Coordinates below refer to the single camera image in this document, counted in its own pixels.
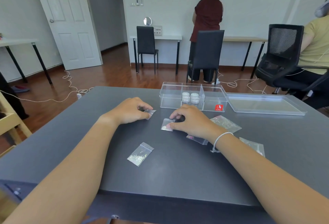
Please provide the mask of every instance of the red sticker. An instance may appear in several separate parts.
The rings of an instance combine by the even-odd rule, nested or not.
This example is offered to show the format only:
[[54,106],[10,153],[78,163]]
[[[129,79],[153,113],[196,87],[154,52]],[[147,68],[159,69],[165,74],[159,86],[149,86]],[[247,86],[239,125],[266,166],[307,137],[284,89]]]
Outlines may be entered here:
[[223,107],[224,107],[223,105],[216,105],[215,110],[216,111],[223,111]]

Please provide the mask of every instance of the bracelet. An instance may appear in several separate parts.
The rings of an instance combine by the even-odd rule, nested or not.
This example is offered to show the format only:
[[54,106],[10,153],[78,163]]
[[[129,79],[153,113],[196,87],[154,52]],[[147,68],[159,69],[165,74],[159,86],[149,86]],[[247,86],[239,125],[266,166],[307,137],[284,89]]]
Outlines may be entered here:
[[217,139],[216,139],[216,141],[215,141],[215,143],[214,143],[214,146],[213,146],[213,148],[212,148],[212,150],[211,150],[212,153],[214,153],[214,152],[217,152],[217,153],[220,152],[219,150],[215,150],[215,145],[216,145],[217,141],[218,141],[223,135],[225,135],[225,134],[232,134],[232,135],[233,135],[232,132],[225,132],[225,133],[223,133],[222,135],[220,135],[219,137],[217,137]]

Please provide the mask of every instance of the person in maroon shirt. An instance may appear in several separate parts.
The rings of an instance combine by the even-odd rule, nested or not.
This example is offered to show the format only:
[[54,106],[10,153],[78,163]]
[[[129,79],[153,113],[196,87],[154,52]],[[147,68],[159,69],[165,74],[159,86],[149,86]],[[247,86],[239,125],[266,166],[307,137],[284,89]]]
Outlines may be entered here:
[[[223,5],[220,0],[201,0],[194,8],[193,13],[193,32],[191,36],[190,57],[189,60],[194,59],[195,46],[198,32],[200,30],[219,30],[220,22],[223,17]],[[191,80],[192,71],[188,72],[188,78]],[[203,81],[211,82],[214,76],[213,69],[203,70]],[[193,80],[197,81],[200,77],[200,70],[194,70]]]

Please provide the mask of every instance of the black mesh office chair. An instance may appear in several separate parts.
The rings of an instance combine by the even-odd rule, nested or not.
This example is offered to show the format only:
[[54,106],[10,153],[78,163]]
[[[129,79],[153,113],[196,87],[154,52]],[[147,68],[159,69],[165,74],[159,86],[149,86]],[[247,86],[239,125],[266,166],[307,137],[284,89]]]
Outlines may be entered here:
[[155,75],[155,55],[157,55],[157,64],[159,69],[159,50],[155,49],[153,27],[137,27],[137,53],[138,53],[138,73],[139,73],[139,55],[141,55],[141,63],[143,67],[143,54],[152,54],[154,56],[154,75]]
[[272,24],[269,25],[269,42],[267,53],[263,55],[261,62],[256,69],[256,76],[271,87],[278,89],[295,89],[301,91],[316,90],[317,85],[329,77],[327,71],[322,77],[311,85],[292,81],[289,76],[298,68],[319,68],[329,67],[298,66],[300,49],[302,45],[304,27],[297,25]]
[[187,63],[186,83],[187,83],[189,69],[192,70],[191,83],[193,83],[193,73],[195,69],[215,69],[216,70],[215,84],[216,84],[223,38],[224,38],[224,30],[198,32],[194,59],[193,61],[190,60]]

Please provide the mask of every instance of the white door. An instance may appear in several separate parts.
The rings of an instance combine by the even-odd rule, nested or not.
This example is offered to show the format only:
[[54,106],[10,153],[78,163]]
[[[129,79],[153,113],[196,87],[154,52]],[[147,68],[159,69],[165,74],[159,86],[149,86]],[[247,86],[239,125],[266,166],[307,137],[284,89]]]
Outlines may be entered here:
[[40,0],[65,69],[101,65],[87,0]]

